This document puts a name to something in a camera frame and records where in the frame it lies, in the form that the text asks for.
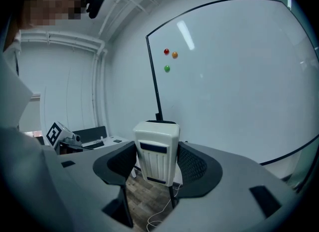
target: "cable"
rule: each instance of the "cable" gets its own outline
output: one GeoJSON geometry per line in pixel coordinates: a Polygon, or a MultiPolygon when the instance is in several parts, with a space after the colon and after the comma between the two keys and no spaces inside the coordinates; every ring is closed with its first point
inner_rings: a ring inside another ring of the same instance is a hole
{"type": "MultiPolygon", "coordinates": [[[[174,197],[177,196],[180,186],[181,186],[181,184],[179,184],[178,189],[177,189],[177,192],[176,192],[176,195],[174,195],[174,197]]],[[[150,232],[150,231],[149,231],[149,227],[148,227],[149,225],[151,225],[151,226],[153,226],[153,227],[156,228],[157,226],[153,225],[152,223],[154,223],[154,222],[162,222],[162,221],[152,221],[152,222],[150,222],[150,218],[152,218],[152,217],[154,217],[155,215],[158,215],[158,214],[164,212],[165,208],[166,208],[166,207],[168,206],[168,204],[170,203],[170,200],[168,201],[168,203],[166,204],[166,206],[163,208],[163,210],[161,210],[159,213],[154,214],[154,215],[152,215],[151,217],[148,218],[148,224],[146,225],[146,229],[148,230],[148,232],[150,232]]]]}

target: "whiteboard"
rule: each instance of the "whiteboard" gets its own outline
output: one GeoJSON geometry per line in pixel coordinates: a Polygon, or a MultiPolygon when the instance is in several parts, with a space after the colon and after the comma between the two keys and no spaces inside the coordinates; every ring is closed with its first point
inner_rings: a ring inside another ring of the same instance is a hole
{"type": "Polygon", "coordinates": [[[180,125],[181,141],[262,163],[319,133],[317,56],[281,2],[209,4],[147,38],[163,119],[180,125]]]}

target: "ceiling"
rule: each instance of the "ceiling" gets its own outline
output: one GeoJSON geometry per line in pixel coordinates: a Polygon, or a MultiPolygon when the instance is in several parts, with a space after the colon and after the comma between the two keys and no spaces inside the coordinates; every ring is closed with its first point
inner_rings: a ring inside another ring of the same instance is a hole
{"type": "Polygon", "coordinates": [[[138,13],[148,14],[157,5],[156,0],[105,0],[95,19],[90,19],[88,14],[83,14],[81,19],[59,20],[56,25],[43,28],[54,31],[73,31],[112,43],[138,13]]]}

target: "round magnet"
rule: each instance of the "round magnet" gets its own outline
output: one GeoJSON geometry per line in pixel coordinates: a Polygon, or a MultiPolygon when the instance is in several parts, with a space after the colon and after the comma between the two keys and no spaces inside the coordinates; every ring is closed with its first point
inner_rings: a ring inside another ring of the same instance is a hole
{"type": "Polygon", "coordinates": [[[172,55],[172,57],[173,57],[174,59],[176,59],[176,58],[178,57],[177,52],[173,52],[171,55],[172,55]]]}
{"type": "Polygon", "coordinates": [[[165,70],[166,72],[169,72],[169,71],[170,71],[170,67],[169,67],[168,65],[166,65],[166,66],[164,67],[164,70],[165,70]]]}

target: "wooden floor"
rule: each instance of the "wooden floor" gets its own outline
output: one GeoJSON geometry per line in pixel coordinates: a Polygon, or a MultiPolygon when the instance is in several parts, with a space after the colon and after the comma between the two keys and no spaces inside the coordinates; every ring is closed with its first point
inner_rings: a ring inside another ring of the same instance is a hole
{"type": "MultiPolygon", "coordinates": [[[[133,219],[133,230],[136,232],[147,231],[148,218],[163,210],[170,200],[168,187],[144,181],[142,173],[136,170],[136,178],[132,175],[126,181],[126,195],[129,203],[130,214],[133,219]]],[[[172,211],[171,203],[165,211],[150,219],[151,221],[163,221],[172,211]]]]}

